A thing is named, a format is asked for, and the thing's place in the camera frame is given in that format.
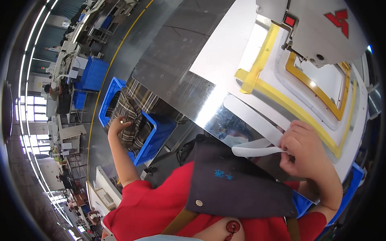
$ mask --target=plaid shirt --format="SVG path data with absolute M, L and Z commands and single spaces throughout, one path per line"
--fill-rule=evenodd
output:
M 153 129 L 153 125 L 146 118 L 143 118 L 142 111 L 147 114 L 167 116 L 178 124 L 183 122 L 182 118 L 184 117 L 183 114 L 176 111 L 135 79 L 128 80 L 126 87 L 121 90 L 105 131 L 108 132 L 111 122 L 118 116 L 124 116 L 125 122 L 132 122 L 118 136 L 125 149 L 133 152 L 135 157 Z

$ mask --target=yellow floor line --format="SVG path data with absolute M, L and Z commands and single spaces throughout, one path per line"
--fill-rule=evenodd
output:
M 151 0 L 150 3 L 146 6 L 146 8 L 148 8 L 148 6 L 153 2 L 154 0 Z M 129 28 L 129 30 L 127 31 L 125 37 L 122 39 L 121 43 L 119 44 L 118 48 L 117 48 L 117 51 L 115 52 L 114 56 L 113 56 L 113 59 L 111 60 L 110 62 L 110 65 L 108 66 L 108 69 L 107 69 L 107 72 L 106 72 L 106 75 L 105 75 L 105 78 L 103 79 L 103 82 L 102 82 L 102 86 L 101 86 L 101 90 L 102 90 L 102 87 L 103 87 L 103 84 L 105 83 L 105 80 L 106 80 L 106 77 L 107 77 L 107 74 L 108 74 L 108 71 L 110 70 L 110 67 L 111 65 L 113 64 L 113 61 L 115 59 L 115 57 L 117 56 L 117 53 L 119 51 L 119 49 L 121 48 L 123 42 L 125 41 L 127 35 L 130 33 L 131 29 L 133 28 L 133 26 L 136 24 L 136 22 L 138 21 L 138 19 L 142 16 L 142 14 L 144 13 L 144 11 L 146 10 L 146 8 L 144 10 L 142 10 L 142 12 L 139 14 L 139 16 L 137 17 L 137 19 L 134 21 L 134 23 L 131 25 L 131 27 Z M 95 107 L 94 107 L 94 113 L 93 113 L 93 118 L 91 120 L 91 126 L 90 126 L 90 133 L 88 135 L 88 147 L 87 147 L 87 180 L 88 179 L 88 157 L 89 157 L 89 154 L 90 154 L 90 141 L 91 141 L 91 132 L 92 132 L 92 129 L 93 129 L 93 124 L 94 124 L 94 117 L 95 117 L 95 112 L 97 111 L 97 104 L 98 104 L 98 100 L 99 100 L 99 97 L 100 97 L 100 92 L 98 93 L 98 97 L 96 98 L 96 102 L 95 102 Z

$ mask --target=dark apron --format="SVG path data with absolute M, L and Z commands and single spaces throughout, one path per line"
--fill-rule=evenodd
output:
M 298 213 L 289 186 L 246 158 L 233 155 L 231 148 L 212 137 L 195 143 L 186 163 L 193 160 L 186 206 L 162 234 L 178 233 L 198 213 L 237 218 L 286 217 L 287 225 L 288 220 L 296 223 L 294 232 L 298 233 Z

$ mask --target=factory floor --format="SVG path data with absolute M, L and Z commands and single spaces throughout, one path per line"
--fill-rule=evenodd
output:
M 147 49 L 162 24 L 181 2 L 182 0 L 139 1 L 126 22 L 118 27 L 117 31 L 109 37 L 107 44 L 103 47 L 101 51 L 104 54 L 103 60 L 111 63 L 111 66 L 100 91 L 99 98 L 97 94 L 90 94 L 90 96 L 87 97 L 84 108 L 83 122 L 91 122 L 92 119 L 93 122 L 92 126 L 91 124 L 84 124 L 88 133 L 81 140 L 81 164 L 84 165 L 84 172 L 80 172 L 80 178 L 83 184 L 85 184 L 87 180 L 87 175 L 89 181 L 93 183 L 97 166 L 102 166 L 109 177 L 116 174 L 107 134 L 104 132 L 98 119 L 99 110 L 111 79 L 116 77 L 118 79 L 128 80 L 143 52 Z M 189 125 L 189 123 L 186 123 L 178 126 L 166 145 L 173 147 Z M 184 141 L 187 142 L 193 139 L 198 133 L 203 134 L 203 130 L 194 125 Z M 155 185 L 161 184 L 171 171 L 178 167 L 175 155 L 158 163 L 157 167 L 158 172 L 152 177 Z M 144 168 L 146 168 L 144 164 L 138 166 L 138 173 L 141 174 Z

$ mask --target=beige strap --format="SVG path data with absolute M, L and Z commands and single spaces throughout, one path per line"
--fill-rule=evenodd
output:
M 177 217 L 174 218 L 174 220 L 165 228 L 165 230 L 161 234 L 176 235 L 197 216 L 198 213 L 196 212 L 182 209 L 182 211 L 177 215 Z M 295 217 L 288 217 L 286 218 L 286 221 L 287 231 L 289 233 L 291 241 L 300 241 L 298 220 Z

